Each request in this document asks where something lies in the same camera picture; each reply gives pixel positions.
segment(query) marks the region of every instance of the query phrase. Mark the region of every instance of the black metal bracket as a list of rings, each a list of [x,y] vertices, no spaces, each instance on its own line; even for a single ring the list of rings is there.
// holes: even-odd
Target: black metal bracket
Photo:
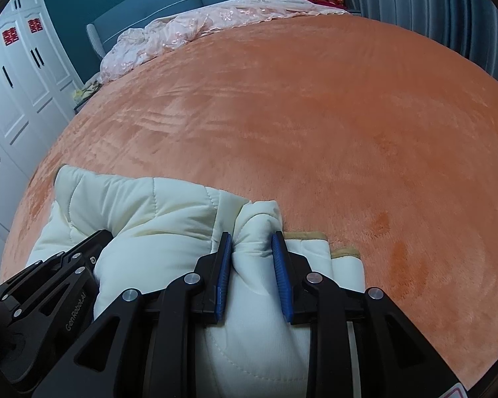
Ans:
[[[0,398],[30,396],[92,321],[98,285],[92,275],[107,230],[0,286]]]
[[[33,398],[195,397],[194,325],[225,308],[232,238],[194,272],[143,295],[127,289],[72,344]]]
[[[282,232],[272,239],[283,313],[291,324],[312,325],[308,398],[353,398],[347,322],[354,326],[362,398],[437,398],[459,383],[381,289],[343,289],[289,252]]]

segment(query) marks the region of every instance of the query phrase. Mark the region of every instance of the white comforter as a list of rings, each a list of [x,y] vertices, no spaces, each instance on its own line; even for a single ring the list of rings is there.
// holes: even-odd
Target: white comforter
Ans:
[[[233,270],[224,324],[196,332],[198,396],[305,396],[309,328],[288,325],[280,308],[270,244],[272,232],[282,230],[277,202],[72,166],[61,168],[54,189],[50,220],[28,264],[67,251],[99,229],[112,232],[94,269],[100,284],[96,317],[125,289],[152,292],[192,271],[200,256],[217,250],[222,232],[230,232]],[[365,290],[359,259],[331,259],[324,240],[288,240],[287,246],[340,286]]]

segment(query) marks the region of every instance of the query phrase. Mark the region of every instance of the orange plush blanket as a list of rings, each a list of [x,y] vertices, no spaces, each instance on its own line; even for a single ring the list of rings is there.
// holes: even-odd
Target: orange plush blanket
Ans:
[[[61,163],[276,199],[285,229],[355,246],[472,386],[498,358],[498,83],[353,16],[203,37],[107,86],[33,176],[2,277],[24,267]]]

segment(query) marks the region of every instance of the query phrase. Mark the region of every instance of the red paper decoration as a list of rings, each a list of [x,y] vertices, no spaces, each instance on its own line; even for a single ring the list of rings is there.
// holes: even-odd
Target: red paper decoration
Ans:
[[[28,25],[30,26],[30,31],[32,33],[37,33],[37,31],[42,31],[42,24],[39,18],[33,18],[28,21]]]
[[[16,32],[16,28],[11,28],[2,31],[2,37],[4,38],[4,43],[6,46],[11,45],[19,39],[19,35]]]

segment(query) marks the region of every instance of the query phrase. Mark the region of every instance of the metal screw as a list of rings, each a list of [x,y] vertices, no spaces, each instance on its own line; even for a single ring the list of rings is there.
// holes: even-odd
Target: metal screw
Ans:
[[[371,287],[369,292],[367,292],[370,297],[373,299],[382,299],[383,298],[383,290],[378,287]]]
[[[196,274],[195,272],[190,272],[189,274],[186,274],[184,276],[184,282],[186,284],[196,284],[199,283],[199,280],[201,279],[199,274]]]
[[[122,299],[127,302],[134,301],[138,297],[138,292],[135,289],[127,289],[122,294]]]
[[[306,276],[308,283],[319,284],[323,281],[323,276],[317,272],[311,272]]]

